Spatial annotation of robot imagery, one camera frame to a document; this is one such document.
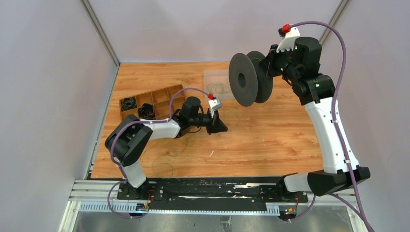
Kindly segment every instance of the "red cap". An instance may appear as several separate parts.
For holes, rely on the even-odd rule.
[[[286,24],[285,26],[282,27],[282,32],[283,33],[288,33],[289,31],[291,31],[291,25],[290,24]]]

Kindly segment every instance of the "gray floor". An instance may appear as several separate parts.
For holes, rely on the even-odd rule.
[[[300,205],[299,212],[306,206]],[[287,224],[271,216],[148,214],[121,219],[111,213],[80,212],[75,232],[352,232],[344,206],[315,206],[303,218]]]

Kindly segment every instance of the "wooden table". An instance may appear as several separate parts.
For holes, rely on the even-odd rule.
[[[107,136],[121,122],[120,99],[176,84],[204,89],[204,70],[228,66],[228,62],[121,64],[91,177],[121,177],[104,147]],[[189,90],[186,94],[199,97],[207,109],[202,93]],[[272,96],[263,104],[222,103],[220,117],[228,132],[208,135],[203,128],[180,139],[150,141],[141,157],[146,175],[266,176],[322,169],[309,116],[280,77],[274,79]]]

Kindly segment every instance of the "gray wall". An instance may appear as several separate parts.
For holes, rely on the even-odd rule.
[[[328,22],[339,0],[90,0],[121,62],[230,60],[267,53],[277,29]],[[320,27],[304,27],[319,37]]]
[[[0,231],[55,232],[116,69],[78,0],[2,0],[0,31]]]
[[[357,158],[371,171],[359,189],[376,231],[410,226],[409,11],[409,1],[354,0],[337,24],[348,58],[340,112]],[[336,80],[341,49],[333,35],[321,63]]]

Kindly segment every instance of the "wooden tray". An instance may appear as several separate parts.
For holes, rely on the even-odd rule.
[[[151,92],[146,92],[142,94],[138,94],[135,96],[130,96],[127,98],[135,98],[136,100],[136,107],[133,109],[129,109],[126,111],[122,111],[122,101],[127,98],[123,98],[119,100],[119,110],[121,114],[121,119],[124,120],[128,115],[135,115],[138,118],[138,108],[140,108],[144,103],[148,103],[154,106],[154,119],[166,119],[169,117],[169,101],[171,100],[172,96],[176,94],[178,91],[183,89],[182,85],[175,85],[170,86],[167,88],[157,89]],[[184,92],[179,93],[172,103],[172,111],[182,108],[182,104],[187,99]]]

